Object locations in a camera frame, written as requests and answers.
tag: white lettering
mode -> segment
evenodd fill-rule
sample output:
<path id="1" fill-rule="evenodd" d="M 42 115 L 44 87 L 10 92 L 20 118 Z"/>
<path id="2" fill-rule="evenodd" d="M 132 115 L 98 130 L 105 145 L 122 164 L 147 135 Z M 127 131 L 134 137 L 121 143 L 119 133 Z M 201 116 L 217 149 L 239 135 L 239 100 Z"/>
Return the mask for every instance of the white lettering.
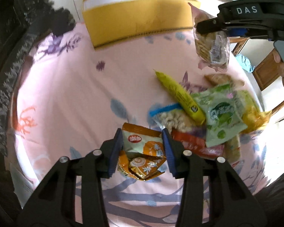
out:
<path id="1" fill-rule="evenodd" d="M 242 13 L 242 9 L 240 9 L 239 7 L 237 7 L 237 11 L 238 11 L 238 14 Z"/>
<path id="2" fill-rule="evenodd" d="M 257 9 L 255 8 L 255 6 L 252 6 L 251 8 L 252 8 L 252 10 L 253 10 L 254 13 L 257 13 L 257 12 L 258 12 Z"/>

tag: red oval logo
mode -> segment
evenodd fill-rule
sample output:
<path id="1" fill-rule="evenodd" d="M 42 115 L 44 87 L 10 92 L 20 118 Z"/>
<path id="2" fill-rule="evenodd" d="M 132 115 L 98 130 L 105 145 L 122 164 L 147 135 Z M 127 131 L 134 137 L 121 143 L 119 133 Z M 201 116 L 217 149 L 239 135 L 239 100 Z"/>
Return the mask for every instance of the red oval logo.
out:
<path id="1" fill-rule="evenodd" d="M 128 137 L 128 140 L 132 143 L 137 143 L 137 142 L 141 142 L 142 141 L 142 137 L 138 136 L 138 135 L 130 135 Z"/>

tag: bed sheet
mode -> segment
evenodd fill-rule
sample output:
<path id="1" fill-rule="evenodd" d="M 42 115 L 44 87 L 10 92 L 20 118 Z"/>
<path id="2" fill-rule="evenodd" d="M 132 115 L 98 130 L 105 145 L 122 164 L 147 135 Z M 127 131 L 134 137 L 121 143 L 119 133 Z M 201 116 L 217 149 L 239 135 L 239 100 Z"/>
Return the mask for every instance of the bed sheet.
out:
<path id="1" fill-rule="evenodd" d="M 24 175 L 37 186 L 63 155 L 85 156 L 111 139 L 124 122 L 157 129 L 149 110 L 174 100 L 156 79 L 154 69 L 189 87 L 210 87 L 198 68 L 193 33 L 183 31 L 141 37 L 95 51 L 84 24 L 60 37 L 50 34 L 34 54 L 17 93 L 12 129 Z M 251 84 L 231 54 L 228 74 Z M 241 135 L 241 160 L 233 165 L 252 193 L 266 186 L 265 137 L 261 131 Z M 110 226 L 174 226 L 183 180 L 166 172 L 147 182 L 116 171 L 102 180 Z M 80 182 L 76 219 L 80 221 Z M 208 181 L 204 179 L 203 220 L 208 220 Z"/>

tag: green snack package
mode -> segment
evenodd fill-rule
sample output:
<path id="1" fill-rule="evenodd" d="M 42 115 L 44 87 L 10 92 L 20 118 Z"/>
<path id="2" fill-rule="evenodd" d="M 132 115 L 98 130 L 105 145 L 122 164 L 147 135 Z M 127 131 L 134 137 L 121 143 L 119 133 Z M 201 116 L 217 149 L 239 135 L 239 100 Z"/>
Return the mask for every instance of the green snack package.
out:
<path id="1" fill-rule="evenodd" d="M 217 85 L 191 97 L 206 114 L 206 146 L 213 147 L 232 139 L 247 128 L 237 110 L 235 93 L 230 84 Z"/>

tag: orange snack package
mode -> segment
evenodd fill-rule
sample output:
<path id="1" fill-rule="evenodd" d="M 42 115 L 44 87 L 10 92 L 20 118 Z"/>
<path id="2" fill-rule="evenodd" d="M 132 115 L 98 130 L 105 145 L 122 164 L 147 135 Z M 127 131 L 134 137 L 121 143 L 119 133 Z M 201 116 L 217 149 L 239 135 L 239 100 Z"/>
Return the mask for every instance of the orange snack package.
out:
<path id="1" fill-rule="evenodd" d="M 122 127 L 123 150 L 118 161 L 118 170 L 138 180 L 150 180 L 163 172 L 158 168 L 166 161 L 159 131 L 124 123 Z"/>
<path id="2" fill-rule="evenodd" d="M 174 140 L 181 142 L 185 149 L 202 158 L 215 159 L 223 156 L 224 145 L 222 144 L 207 148 L 204 139 L 177 130 L 173 130 L 171 136 Z"/>

